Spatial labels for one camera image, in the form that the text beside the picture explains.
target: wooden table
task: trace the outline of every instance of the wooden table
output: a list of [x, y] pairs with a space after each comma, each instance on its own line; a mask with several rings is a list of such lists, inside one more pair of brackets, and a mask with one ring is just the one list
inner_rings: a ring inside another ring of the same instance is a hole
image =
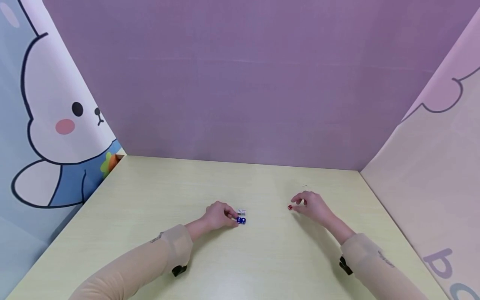
[[8, 300], [65, 300], [111, 260], [219, 199], [246, 209], [246, 225], [198, 240], [186, 273], [134, 299], [373, 299], [338, 266], [333, 237], [287, 210], [303, 190], [376, 241], [429, 299], [447, 299], [356, 171], [125, 156]]

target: right hand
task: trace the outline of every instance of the right hand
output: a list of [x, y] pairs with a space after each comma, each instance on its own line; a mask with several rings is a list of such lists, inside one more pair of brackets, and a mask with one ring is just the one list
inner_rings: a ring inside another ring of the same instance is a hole
[[328, 208], [319, 194], [303, 191], [296, 194], [290, 201], [297, 204], [293, 207], [293, 210], [320, 223], [324, 227], [335, 219], [334, 213]]

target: purple backdrop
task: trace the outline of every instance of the purple backdrop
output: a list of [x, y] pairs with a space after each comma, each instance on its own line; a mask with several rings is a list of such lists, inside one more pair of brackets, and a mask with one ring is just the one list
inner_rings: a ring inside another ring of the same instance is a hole
[[44, 0], [126, 152], [362, 169], [476, 0]]

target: die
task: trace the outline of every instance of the die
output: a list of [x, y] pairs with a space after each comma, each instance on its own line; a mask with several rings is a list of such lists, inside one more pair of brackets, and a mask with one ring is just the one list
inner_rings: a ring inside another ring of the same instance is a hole
[[241, 218], [241, 217], [237, 218], [237, 223], [239, 223], [239, 224], [245, 224], [246, 222], [247, 222], [247, 219], [245, 219], [245, 218]]

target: sleeve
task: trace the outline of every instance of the sleeve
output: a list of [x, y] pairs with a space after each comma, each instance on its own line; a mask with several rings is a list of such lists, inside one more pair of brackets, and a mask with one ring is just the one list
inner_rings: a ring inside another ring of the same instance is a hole
[[340, 248], [355, 277], [378, 300], [428, 300], [363, 233], [354, 235]]
[[126, 300], [141, 287], [190, 259], [193, 242], [177, 225], [130, 250], [85, 280], [70, 300]]

